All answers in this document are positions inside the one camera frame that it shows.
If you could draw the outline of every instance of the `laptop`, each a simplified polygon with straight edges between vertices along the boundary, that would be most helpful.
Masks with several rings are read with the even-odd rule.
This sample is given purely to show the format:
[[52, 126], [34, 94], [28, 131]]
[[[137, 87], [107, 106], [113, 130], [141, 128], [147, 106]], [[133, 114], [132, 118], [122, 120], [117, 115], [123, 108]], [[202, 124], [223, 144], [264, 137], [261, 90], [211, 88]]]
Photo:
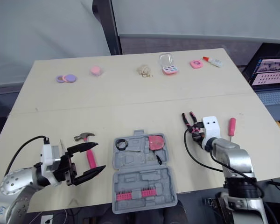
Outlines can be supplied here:
[[243, 75], [272, 117], [280, 120], [280, 57], [260, 58], [254, 70]]

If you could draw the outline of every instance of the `bundle of string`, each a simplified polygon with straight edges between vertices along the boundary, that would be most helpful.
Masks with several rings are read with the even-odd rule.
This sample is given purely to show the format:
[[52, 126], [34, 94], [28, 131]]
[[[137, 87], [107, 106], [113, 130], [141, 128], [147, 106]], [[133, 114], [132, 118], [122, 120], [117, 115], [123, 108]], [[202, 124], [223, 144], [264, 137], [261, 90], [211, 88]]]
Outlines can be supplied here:
[[151, 69], [147, 64], [141, 65], [139, 68], [137, 68], [137, 72], [139, 75], [142, 75], [142, 77], [152, 77], [153, 75], [151, 74]]

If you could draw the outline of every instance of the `pink object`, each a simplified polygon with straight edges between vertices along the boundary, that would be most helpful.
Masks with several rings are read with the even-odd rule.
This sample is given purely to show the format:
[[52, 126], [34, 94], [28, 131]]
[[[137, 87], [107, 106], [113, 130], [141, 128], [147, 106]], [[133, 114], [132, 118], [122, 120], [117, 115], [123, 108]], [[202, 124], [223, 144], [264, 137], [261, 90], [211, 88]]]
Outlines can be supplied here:
[[66, 80], [65, 77], [66, 77], [66, 75], [62, 76], [62, 80], [65, 81], [65, 82], [67, 83], [67, 80]]
[[116, 195], [116, 201], [131, 200], [131, 199], [132, 199], [132, 193], [124, 193], [124, 194]]
[[159, 135], [153, 135], [148, 137], [149, 140], [149, 149], [152, 151], [160, 150], [164, 147], [164, 139]]
[[192, 66], [193, 69], [199, 69], [203, 67], [203, 63], [200, 60], [193, 60], [190, 62], [190, 65]]
[[228, 127], [229, 136], [234, 136], [236, 121], [237, 120], [235, 118], [230, 118], [230, 120], [229, 120], [229, 127]]
[[90, 166], [90, 169], [97, 167], [97, 163], [95, 162], [94, 154], [91, 149], [86, 151], [87, 160]]
[[166, 75], [172, 75], [178, 72], [177, 67], [175, 67], [174, 65], [163, 67], [162, 70], [163, 73], [165, 73]]
[[152, 190], [142, 190], [141, 191], [141, 195], [142, 195], [142, 197], [149, 197], [149, 196], [156, 196], [157, 193], [156, 193], [155, 189], [152, 189]]
[[100, 67], [98, 67], [98, 66], [92, 67], [92, 68], [90, 69], [90, 72], [91, 72], [94, 76], [100, 76], [100, 75], [103, 73], [102, 69], [101, 69]]

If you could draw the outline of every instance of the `purple disc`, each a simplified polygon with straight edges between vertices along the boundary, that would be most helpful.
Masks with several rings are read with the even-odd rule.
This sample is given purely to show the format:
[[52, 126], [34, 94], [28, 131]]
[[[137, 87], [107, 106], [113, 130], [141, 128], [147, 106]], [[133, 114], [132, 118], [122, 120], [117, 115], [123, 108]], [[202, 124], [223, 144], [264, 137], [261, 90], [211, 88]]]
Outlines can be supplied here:
[[58, 83], [64, 83], [64, 80], [62, 79], [62, 76], [57, 76], [57, 77], [56, 77], [56, 81], [57, 81]]
[[66, 75], [64, 78], [68, 83], [73, 83], [77, 80], [77, 77], [72, 74]]

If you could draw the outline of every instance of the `hammer head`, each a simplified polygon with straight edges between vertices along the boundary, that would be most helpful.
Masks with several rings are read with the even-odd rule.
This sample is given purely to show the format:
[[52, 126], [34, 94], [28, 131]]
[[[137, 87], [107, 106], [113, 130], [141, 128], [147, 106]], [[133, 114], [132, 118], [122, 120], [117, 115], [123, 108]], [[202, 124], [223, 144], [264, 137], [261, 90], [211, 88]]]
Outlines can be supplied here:
[[79, 140], [83, 139], [83, 140], [86, 142], [88, 136], [95, 136], [95, 134], [89, 133], [89, 132], [84, 132], [84, 133], [81, 133], [81, 134], [78, 135], [78, 136], [75, 136], [75, 137], [74, 137], [74, 140], [75, 140], [75, 141], [79, 141]]

